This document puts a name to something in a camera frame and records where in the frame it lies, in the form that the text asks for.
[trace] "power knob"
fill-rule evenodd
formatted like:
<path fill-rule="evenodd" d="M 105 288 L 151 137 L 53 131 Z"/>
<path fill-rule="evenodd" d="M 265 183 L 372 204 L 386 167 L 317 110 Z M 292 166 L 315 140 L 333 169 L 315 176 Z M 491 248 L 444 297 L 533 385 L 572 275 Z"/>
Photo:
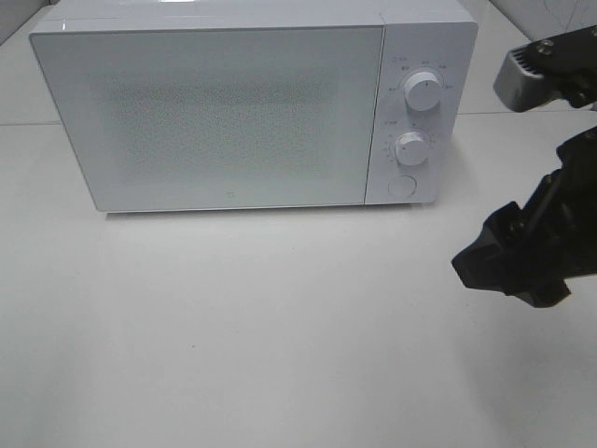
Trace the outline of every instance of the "power knob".
<path fill-rule="evenodd" d="M 432 72 L 418 72 L 404 83 L 404 96 L 414 110 L 432 109 L 441 99 L 441 83 Z"/>
<path fill-rule="evenodd" d="M 403 133 L 396 140 L 396 158 L 403 165 L 414 166 L 423 163 L 429 157 L 431 145 L 424 133 Z"/>

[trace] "white knob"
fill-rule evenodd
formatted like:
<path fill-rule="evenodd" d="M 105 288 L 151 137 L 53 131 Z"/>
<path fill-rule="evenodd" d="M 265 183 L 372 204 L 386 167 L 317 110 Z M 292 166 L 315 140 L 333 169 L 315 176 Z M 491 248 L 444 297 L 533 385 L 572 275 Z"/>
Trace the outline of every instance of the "white knob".
<path fill-rule="evenodd" d="M 429 157 L 430 150 L 429 138 L 424 133 L 403 133 L 396 140 L 396 158 L 403 165 L 423 163 Z"/>
<path fill-rule="evenodd" d="M 429 110 L 441 99 L 441 84 L 431 72 L 415 73 L 404 83 L 404 95 L 414 110 Z"/>

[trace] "round button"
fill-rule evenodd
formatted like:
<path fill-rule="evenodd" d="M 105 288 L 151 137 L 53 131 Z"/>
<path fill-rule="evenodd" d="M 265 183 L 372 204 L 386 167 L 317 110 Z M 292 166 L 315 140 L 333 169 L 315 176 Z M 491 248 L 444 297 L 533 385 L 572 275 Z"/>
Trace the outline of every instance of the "round button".
<path fill-rule="evenodd" d="M 424 133 L 403 133 L 396 140 L 396 158 L 403 165 L 423 163 L 429 157 L 430 149 L 429 138 Z"/>
<path fill-rule="evenodd" d="M 404 95 L 414 110 L 429 110 L 441 99 L 441 83 L 431 72 L 415 73 L 404 83 Z"/>
<path fill-rule="evenodd" d="M 409 175 L 399 175 L 390 181 L 388 191 L 396 198 L 406 199 L 417 189 L 417 181 Z"/>

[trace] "white table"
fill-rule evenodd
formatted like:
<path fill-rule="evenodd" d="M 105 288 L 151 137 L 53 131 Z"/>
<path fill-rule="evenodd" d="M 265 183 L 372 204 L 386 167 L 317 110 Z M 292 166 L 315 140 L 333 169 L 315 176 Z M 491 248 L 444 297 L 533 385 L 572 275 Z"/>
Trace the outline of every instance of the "white table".
<path fill-rule="evenodd" d="M 495 9 L 427 206 L 99 214 L 30 26 L 0 48 L 1 447 L 594 446 L 597 278 L 534 310 L 450 265 L 597 121 L 505 113 Z"/>

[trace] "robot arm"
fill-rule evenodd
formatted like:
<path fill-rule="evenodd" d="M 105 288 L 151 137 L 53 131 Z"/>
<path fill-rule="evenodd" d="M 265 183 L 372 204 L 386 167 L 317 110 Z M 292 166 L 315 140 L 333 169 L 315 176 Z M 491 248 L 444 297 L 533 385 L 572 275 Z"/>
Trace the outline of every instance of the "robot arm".
<path fill-rule="evenodd" d="M 572 107 L 597 101 L 597 27 L 513 49 L 494 89 L 517 112 L 556 98 Z M 546 308 L 570 294 L 566 278 L 597 273 L 597 127 L 557 153 L 562 168 L 543 177 L 528 203 L 491 214 L 477 241 L 453 259 L 466 287 Z"/>

